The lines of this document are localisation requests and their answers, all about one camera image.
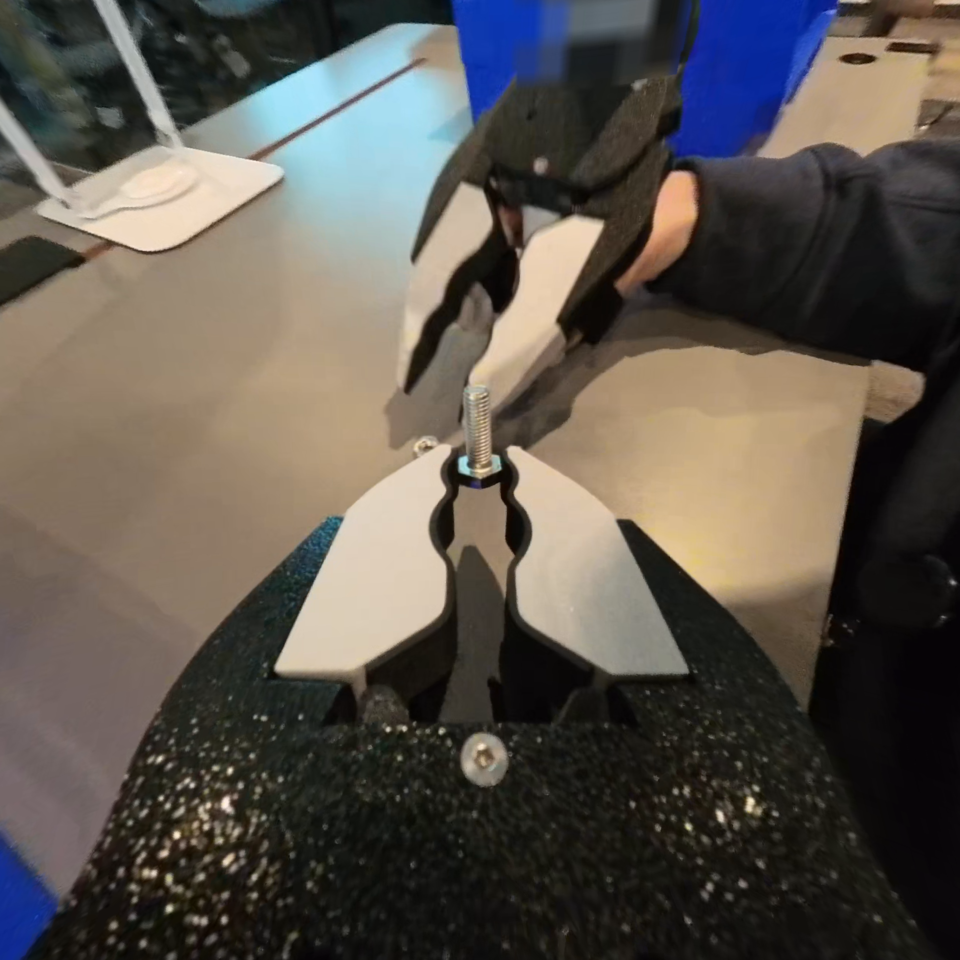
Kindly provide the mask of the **silver hex bolt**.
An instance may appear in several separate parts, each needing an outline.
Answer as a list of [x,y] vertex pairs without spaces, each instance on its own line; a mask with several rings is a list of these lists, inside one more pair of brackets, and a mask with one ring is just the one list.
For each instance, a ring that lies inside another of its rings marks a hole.
[[458,482],[475,490],[500,482],[501,457],[495,450],[490,389],[467,385],[462,391],[463,452],[457,459]]

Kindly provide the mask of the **person's right forearm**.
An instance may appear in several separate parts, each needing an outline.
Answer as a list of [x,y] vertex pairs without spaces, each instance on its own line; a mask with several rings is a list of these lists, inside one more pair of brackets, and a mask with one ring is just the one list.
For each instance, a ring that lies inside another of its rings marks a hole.
[[958,352],[959,148],[687,158],[689,237],[647,281],[704,313],[931,375]]

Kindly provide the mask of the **black flat pad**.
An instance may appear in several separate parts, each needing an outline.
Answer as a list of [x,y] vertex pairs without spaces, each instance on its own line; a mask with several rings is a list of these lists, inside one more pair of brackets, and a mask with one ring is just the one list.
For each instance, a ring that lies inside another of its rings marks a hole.
[[82,267],[78,251],[40,236],[25,236],[1,248],[1,306],[4,307],[58,274]]

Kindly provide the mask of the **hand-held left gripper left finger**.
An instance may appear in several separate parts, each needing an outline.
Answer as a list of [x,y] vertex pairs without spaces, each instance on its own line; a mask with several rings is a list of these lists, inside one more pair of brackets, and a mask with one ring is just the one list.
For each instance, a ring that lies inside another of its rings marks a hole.
[[401,654],[450,620],[452,565],[438,522],[454,449],[437,444],[342,517],[273,670],[290,680],[387,685]]

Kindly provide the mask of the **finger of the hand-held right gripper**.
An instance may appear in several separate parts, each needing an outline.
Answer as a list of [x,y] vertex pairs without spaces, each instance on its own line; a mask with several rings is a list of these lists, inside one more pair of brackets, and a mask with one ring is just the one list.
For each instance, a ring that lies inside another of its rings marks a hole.
[[519,258],[513,296],[468,386],[525,391],[559,361],[567,344],[561,313],[603,229],[600,220],[572,215],[533,233]]
[[457,233],[438,225],[413,258],[404,304],[397,386],[413,393],[453,327],[489,331],[509,305],[519,257],[502,226]]

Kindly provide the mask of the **white stand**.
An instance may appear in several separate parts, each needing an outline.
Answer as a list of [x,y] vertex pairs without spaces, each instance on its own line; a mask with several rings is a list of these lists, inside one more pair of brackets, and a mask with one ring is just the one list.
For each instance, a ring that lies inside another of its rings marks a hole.
[[145,108],[154,144],[68,185],[1,102],[2,137],[45,197],[37,214],[113,246],[158,254],[184,246],[283,180],[275,164],[188,147],[121,6],[93,5]]

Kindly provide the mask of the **person's dark clothed torso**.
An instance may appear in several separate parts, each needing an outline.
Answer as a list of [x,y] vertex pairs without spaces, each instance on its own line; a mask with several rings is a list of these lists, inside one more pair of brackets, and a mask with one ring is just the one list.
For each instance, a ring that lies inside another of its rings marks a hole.
[[941,958],[959,950],[959,374],[864,428],[810,714],[877,860]]

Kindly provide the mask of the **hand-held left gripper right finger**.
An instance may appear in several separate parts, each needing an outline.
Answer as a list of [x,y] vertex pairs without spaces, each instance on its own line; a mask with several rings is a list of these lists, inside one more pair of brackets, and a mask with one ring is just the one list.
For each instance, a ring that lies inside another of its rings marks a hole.
[[507,605],[522,632],[613,682],[690,676],[615,515],[520,446],[503,452],[512,553]]

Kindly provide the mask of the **blue plastic bin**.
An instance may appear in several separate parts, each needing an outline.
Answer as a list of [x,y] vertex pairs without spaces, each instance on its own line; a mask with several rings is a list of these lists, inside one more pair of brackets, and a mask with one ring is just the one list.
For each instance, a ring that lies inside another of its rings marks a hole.
[[674,74],[681,156],[733,157],[768,134],[838,2],[454,1],[471,118],[510,82],[613,90]]

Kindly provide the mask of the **person's right hand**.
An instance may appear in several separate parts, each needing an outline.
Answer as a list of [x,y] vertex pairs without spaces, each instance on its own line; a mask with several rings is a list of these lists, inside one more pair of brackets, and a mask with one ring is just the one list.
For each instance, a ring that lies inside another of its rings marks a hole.
[[699,182],[693,171],[666,175],[656,195],[651,227],[639,256],[615,283],[624,300],[656,281],[685,253],[699,218]]

